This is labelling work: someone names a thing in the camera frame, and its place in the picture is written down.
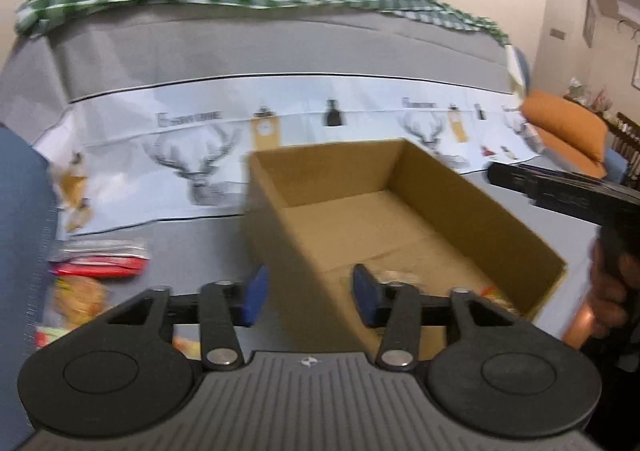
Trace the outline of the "person's right hand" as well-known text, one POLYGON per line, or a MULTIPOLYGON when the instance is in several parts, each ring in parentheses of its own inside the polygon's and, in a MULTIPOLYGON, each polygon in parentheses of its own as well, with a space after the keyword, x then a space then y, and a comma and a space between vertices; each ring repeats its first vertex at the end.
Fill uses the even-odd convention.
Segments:
POLYGON ((628 315, 624 308, 626 285, 605 270, 599 239, 591 245, 589 281, 587 305, 592 315, 591 335, 602 338, 612 329, 623 327, 628 315))

